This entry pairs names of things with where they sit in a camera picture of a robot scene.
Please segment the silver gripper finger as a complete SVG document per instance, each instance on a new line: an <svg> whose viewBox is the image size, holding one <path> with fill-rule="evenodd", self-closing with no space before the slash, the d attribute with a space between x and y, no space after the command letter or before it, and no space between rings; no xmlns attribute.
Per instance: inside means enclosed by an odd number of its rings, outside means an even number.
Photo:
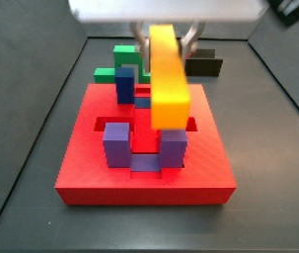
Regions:
<svg viewBox="0 0 299 253"><path fill-rule="evenodd" d="M189 32L181 38L181 57L186 59L197 50L197 42L205 30L203 22L194 22Z"/></svg>
<svg viewBox="0 0 299 253"><path fill-rule="evenodd" d="M150 39L145 35L143 21L130 23L131 32L138 41L138 48L143 56L145 64L150 63Z"/></svg>

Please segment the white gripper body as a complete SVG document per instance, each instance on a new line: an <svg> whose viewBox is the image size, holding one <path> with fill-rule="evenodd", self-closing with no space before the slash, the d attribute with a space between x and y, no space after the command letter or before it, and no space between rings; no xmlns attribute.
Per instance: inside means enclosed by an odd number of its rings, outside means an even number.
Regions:
<svg viewBox="0 0 299 253"><path fill-rule="evenodd" d="M82 23L171 21L251 22L265 13L265 0L68 0Z"/></svg>

